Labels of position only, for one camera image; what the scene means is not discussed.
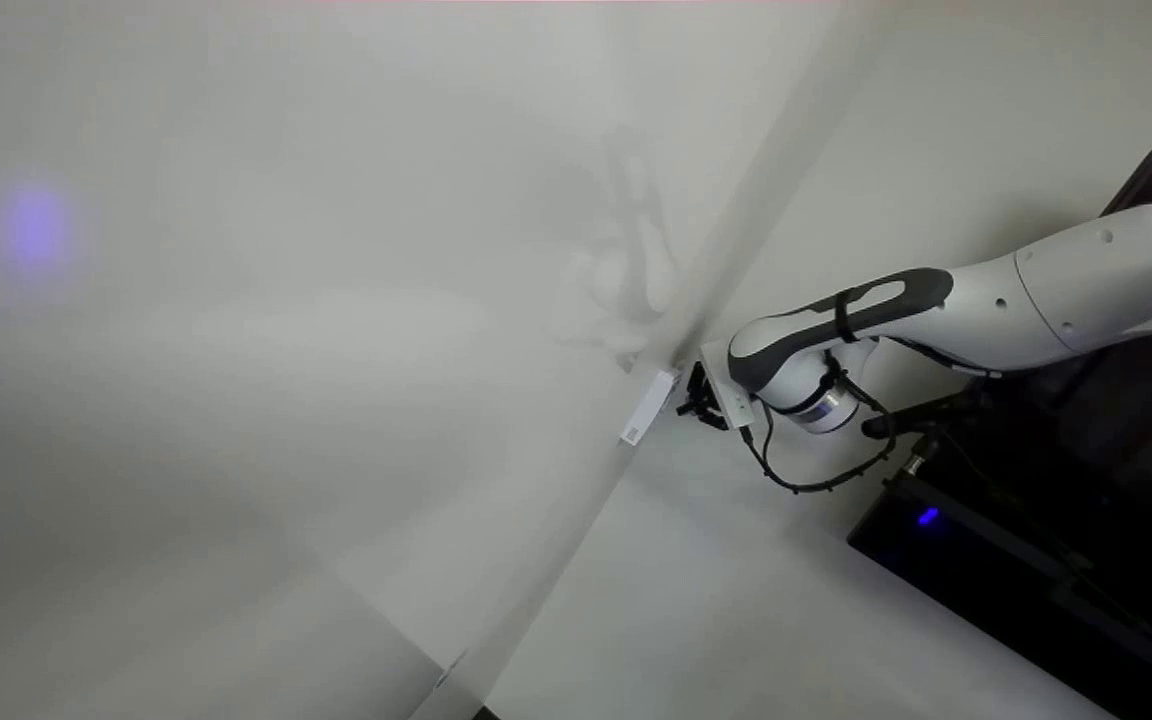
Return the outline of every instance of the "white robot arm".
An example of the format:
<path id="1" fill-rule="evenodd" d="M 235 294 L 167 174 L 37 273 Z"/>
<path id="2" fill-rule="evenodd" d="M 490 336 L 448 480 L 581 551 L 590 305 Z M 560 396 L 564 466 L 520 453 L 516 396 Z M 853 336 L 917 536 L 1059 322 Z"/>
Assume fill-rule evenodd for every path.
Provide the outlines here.
<path id="1" fill-rule="evenodd" d="M 727 344 L 727 378 L 779 415 L 832 434 L 858 415 L 847 368 L 896 342 L 969 374 L 1019 374 L 1152 336 L 1152 204 L 1077 225 L 969 269 L 911 269 L 764 316 Z"/>

